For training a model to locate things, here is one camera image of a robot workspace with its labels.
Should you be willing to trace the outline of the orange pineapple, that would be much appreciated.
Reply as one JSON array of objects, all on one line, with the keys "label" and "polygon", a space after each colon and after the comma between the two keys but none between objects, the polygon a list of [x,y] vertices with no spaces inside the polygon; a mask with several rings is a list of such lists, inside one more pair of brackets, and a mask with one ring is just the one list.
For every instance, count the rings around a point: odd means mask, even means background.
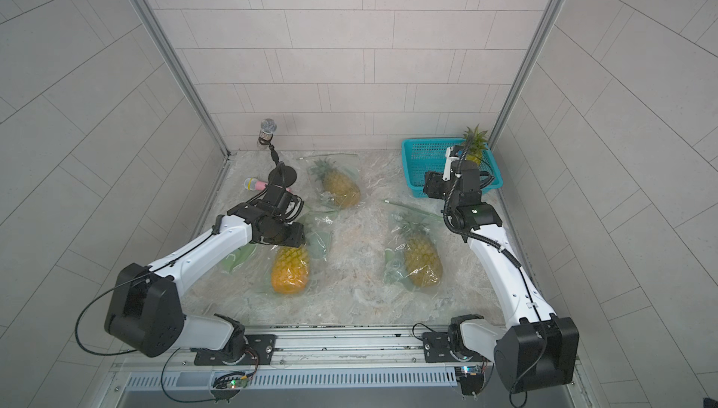
[{"label": "orange pineapple", "polygon": [[479,167],[484,164],[484,151],[487,149],[486,135],[487,131],[483,131],[479,125],[474,128],[467,127],[463,134],[467,146],[467,161],[471,161]]}]

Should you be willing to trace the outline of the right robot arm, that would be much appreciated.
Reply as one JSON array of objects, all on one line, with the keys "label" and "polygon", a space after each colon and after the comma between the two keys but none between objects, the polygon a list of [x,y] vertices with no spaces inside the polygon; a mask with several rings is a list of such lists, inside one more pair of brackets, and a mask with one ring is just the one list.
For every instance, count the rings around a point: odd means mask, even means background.
[{"label": "right robot arm", "polygon": [[472,161],[447,157],[441,172],[427,172],[424,193],[442,200],[443,221],[459,235],[484,267],[497,294],[505,325],[481,316],[456,316],[448,327],[458,359],[493,362],[510,394],[568,385],[574,376],[580,333],[553,307],[514,255],[495,208],[482,201],[483,173]]}]

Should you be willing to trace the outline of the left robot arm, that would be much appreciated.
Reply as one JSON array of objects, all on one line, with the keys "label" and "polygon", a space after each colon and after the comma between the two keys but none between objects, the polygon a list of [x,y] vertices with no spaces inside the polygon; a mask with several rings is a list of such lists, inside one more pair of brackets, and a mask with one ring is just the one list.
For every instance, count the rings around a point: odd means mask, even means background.
[{"label": "left robot arm", "polygon": [[181,298],[224,258],[246,245],[299,247],[304,228],[297,222],[303,200],[279,185],[219,215],[212,228],[177,251],[142,266],[125,267],[112,291],[104,330],[154,358],[172,348],[239,362],[248,344],[244,326],[227,316],[189,316]]}]

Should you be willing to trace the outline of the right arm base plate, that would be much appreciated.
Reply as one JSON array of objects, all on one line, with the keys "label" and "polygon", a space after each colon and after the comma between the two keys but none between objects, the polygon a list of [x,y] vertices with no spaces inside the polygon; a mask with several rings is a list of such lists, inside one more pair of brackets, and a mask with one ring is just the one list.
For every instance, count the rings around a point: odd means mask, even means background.
[{"label": "right arm base plate", "polygon": [[421,335],[426,363],[483,363],[486,357],[477,352],[456,352],[446,332],[424,331]]}]

